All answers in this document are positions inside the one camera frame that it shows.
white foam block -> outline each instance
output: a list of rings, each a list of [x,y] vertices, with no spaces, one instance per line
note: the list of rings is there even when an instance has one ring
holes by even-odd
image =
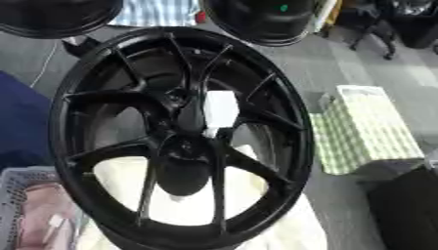
[[[203,105],[208,129],[233,127],[239,115],[239,105],[233,91],[208,91]]]

chair leg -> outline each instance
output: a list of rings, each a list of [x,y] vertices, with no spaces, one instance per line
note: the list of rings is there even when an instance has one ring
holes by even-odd
[[[380,21],[382,21],[382,16],[378,16],[375,20],[372,21],[372,23],[370,23],[370,25],[366,26],[361,34],[350,45],[350,49],[356,51],[359,43],[365,38],[365,36],[372,33],[372,31],[375,29],[376,26],[378,26]]]
[[[383,34],[378,32],[377,30],[372,34],[378,37],[388,48],[388,52],[383,57],[386,60],[392,60],[396,52],[395,46],[393,44],[394,40],[392,39],[392,30],[390,34]]]

white cloth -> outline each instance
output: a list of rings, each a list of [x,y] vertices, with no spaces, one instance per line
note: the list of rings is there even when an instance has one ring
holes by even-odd
[[[238,150],[255,158],[250,146],[241,146]],[[140,200],[147,164],[147,160],[141,157],[118,158],[97,165],[95,174],[115,199],[135,211]],[[236,168],[227,168],[225,180],[226,218],[244,211],[255,203],[266,189],[262,179]],[[211,182],[209,181],[198,193],[182,201],[175,201],[160,187],[155,187],[151,205],[151,218],[156,221],[192,226],[208,224],[214,212]],[[116,250],[118,248],[112,245],[90,220],[77,241],[76,249]],[[284,218],[239,247],[239,250],[246,249],[328,250],[328,245],[326,233],[318,222],[307,197],[302,194]]]

office chair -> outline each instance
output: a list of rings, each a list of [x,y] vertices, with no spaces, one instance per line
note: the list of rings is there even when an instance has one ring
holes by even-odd
[[[396,53],[394,45],[396,32],[390,23],[419,16],[429,16],[435,10],[434,0],[375,0],[371,6],[362,10],[366,15],[370,16],[370,22],[363,27],[362,32],[350,45],[350,49],[356,51],[359,43],[365,36],[373,34],[388,49],[388,52],[383,57],[387,60],[392,60]],[[388,24],[385,29],[380,28],[383,22]]]

box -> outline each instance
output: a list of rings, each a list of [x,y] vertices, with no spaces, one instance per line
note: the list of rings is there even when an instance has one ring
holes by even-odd
[[[380,87],[337,86],[323,96],[323,113],[312,114],[317,153],[324,171],[353,173],[374,161],[422,159],[424,154]]]

